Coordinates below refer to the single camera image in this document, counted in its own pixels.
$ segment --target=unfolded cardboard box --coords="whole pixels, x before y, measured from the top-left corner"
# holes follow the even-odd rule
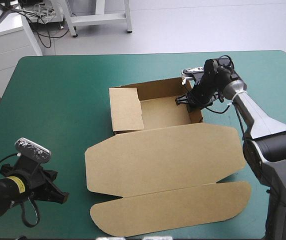
[[[109,89],[116,135],[85,152],[88,189],[123,197],[92,206],[104,232],[129,237],[218,222],[245,208],[249,183],[217,183],[245,166],[236,129],[176,106],[185,92],[180,78]]]

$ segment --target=box lid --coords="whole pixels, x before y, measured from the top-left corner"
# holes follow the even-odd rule
[[[207,123],[118,134],[85,161],[90,191],[122,197],[216,183],[245,166],[237,130]]]

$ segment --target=yellow label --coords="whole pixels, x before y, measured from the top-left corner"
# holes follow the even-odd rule
[[[25,185],[24,185],[24,183],[22,182],[21,179],[19,179],[16,176],[9,176],[9,177],[7,177],[7,179],[11,179],[11,180],[13,180],[16,183],[16,185],[18,187],[18,191],[19,191],[20,194],[25,192]]]

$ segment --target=white drawer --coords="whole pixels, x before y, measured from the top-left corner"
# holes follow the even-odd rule
[[[24,56],[35,56],[32,46],[25,46],[0,54],[0,70],[16,66],[18,60]]]
[[[0,71],[0,97],[2,97],[14,70],[15,67],[13,66]]]
[[[24,30],[0,36],[0,54],[31,45]]]

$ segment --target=cardboard flap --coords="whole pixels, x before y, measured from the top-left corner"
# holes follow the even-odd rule
[[[250,193],[248,182],[214,183],[99,203],[90,215],[107,234],[129,237],[230,219]]]
[[[118,134],[85,161],[90,191],[122,197],[215,183],[245,166],[237,130],[206,123]]]
[[[109,97],[114,132],[144,129],[136,88],[110,88]]]

